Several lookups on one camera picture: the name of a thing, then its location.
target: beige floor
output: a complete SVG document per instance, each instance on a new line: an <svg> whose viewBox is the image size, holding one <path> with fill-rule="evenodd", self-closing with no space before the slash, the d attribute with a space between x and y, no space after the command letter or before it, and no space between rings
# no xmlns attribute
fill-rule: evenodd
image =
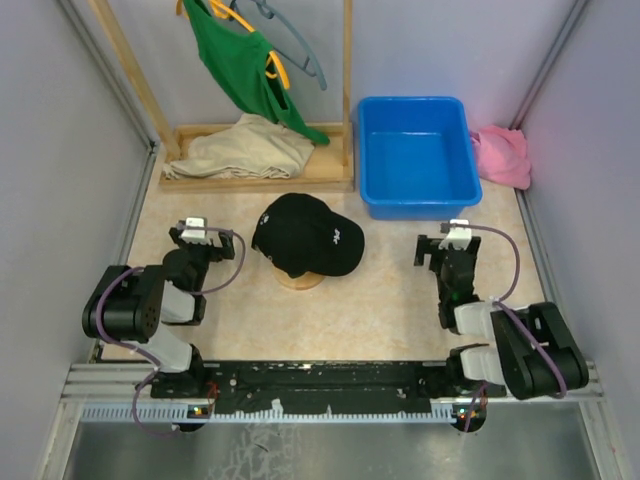
<svg viewBox="0 0 640 480"><path fill-rule="evenodd" d="M205 216L209 225L231 228L250 246L255 223L277 194L166 194L159 191L159 156L129 259L131 266L159 264L174 248L169 228L186 216ZM482 184L484 199L463 212L472 223L509 232L522 253L520 283L509 299L521 306L543 299L522 218L512 189ZM282 287L270 263L253 250L228 288L210 295L198 327L173 327L208 359L238 360L436 360L451 348L477 339L440 328L435 277L414 267L416 236L438 235L436 222L382 222L367 215L358 193L317 194L365 232L366 251L351 275L327 278L305 292ZM500 295L513 275L513 253L500 237L483 237L476 271L481 298ZM235 269L234 262L212 264L206 287ZM131 359L107 346L104 359Z"/></svg>

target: cap brim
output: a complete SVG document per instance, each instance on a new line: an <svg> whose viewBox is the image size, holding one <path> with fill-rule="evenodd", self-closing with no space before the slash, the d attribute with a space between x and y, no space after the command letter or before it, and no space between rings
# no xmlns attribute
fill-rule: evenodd
<svg viewBox="0 0 640 480"><path fill-rule="evenodd" d="M338 243L325 258L318 258L310 272L327 277L342 277L353 272L364 254L364 232L360 226L342 215L331 212L331 224L340 232Z"/></svg>

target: metal panel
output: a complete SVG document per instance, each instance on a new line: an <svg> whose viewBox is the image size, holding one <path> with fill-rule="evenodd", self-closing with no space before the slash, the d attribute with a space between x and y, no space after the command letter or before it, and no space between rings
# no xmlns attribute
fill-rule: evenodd
<svg viewBox="0 0 640 480"><path fill-rule="evenodd" d="M518 190L516 195L533 259L540 276L542 291L547 300L555 302L561 310L564 310L562 298L553 275L551 259L544 247L540 227L535 211L531 208L528 194ZM580 410L601 477L611 480L631 480L634 478L611 404L607 401L582 402Z"/></svg>
<svg viewBox="0 0 640 480"><path fill-rule="evenodd" d="M592 2L524 124L533 167L527 202L557 298L598 363L626 441L616 455L624 459L627 450L636 475L640 434L630 419L640 402L640 262L639 228L629 219L640 202L638 18L637 0Z"/></svg>
<svg viewBox="0 0 640 480"><path fill-rule="evenodd" d="M577 405L489 406L449 425L216 424L172 439L132 424L81 424L65 480L597 479Z"/></svg>

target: blue plastic tub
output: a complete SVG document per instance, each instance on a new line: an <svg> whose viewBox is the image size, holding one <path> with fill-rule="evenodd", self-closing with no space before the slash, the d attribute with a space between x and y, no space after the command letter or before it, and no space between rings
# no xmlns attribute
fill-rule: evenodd
<svg viewBox="0 0 640 480"><path fill-rule="evenodd" d="M448 220L482 199L462 103L369 97L358 107L360 195L380 220Z"/></svg>

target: gray hanger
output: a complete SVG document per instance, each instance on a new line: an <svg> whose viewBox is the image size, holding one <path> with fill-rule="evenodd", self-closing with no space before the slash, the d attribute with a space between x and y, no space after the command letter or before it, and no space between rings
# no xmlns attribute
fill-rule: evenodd
<svg viewBox="0 0 640 480"><path fill-rule="evenodd" d="M256 4L256 7L258 7L260 14L264 18L266 18L267 20L271 20L273 17L276 17L278 20L282 22L282 24L296 38L296 40L298 41L302 49L307 54L307 58L303 63L299 63L295 61L293 58L291 58L289 55L284 53L279 48L274 47L275 51L278 52L287 60L289 60L291 63L293 63L296 67L298 67L300 70L302 70L304 73L306 73L310 77L316 77L318 79L318 84L320 85L320 89L326 90L327 81L324 78L322 67L320 66L320 63L318 62L318 58L316 57L315 53L313 53L313 50L311 50L311 47L309 46L309 44L306 42L304 38L302 38L302 35L298 33L295 27L291 24L291 22L289 22L289 20L286 19L284 15L278 12L275 8L267 5L267 0L251 0L251 1ZM232 10L235 10L239 15L244 17L244 15L242 15L242 12L238 8L237 0L231 0L231 3L229 4L229 8L231 8Z"/></svg>

